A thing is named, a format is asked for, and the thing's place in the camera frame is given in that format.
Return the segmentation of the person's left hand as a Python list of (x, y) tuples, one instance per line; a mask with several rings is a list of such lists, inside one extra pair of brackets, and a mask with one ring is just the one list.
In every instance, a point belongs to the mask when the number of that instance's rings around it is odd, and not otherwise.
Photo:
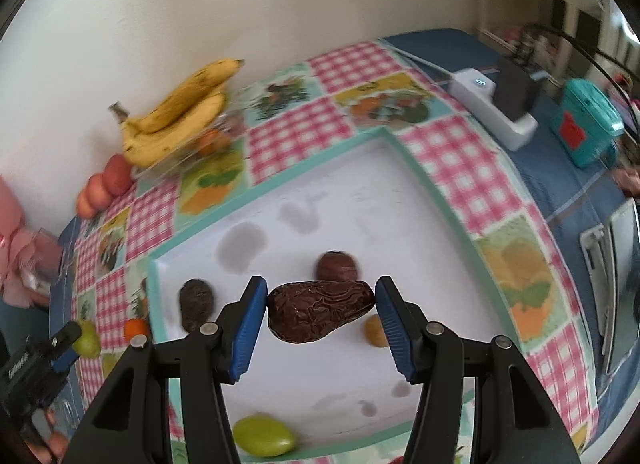
[(68, 448), (68, 438), (55, 428), (51, 409), (37, 409), (21, 430), (30, 452), (39, 463), (61, 463)]

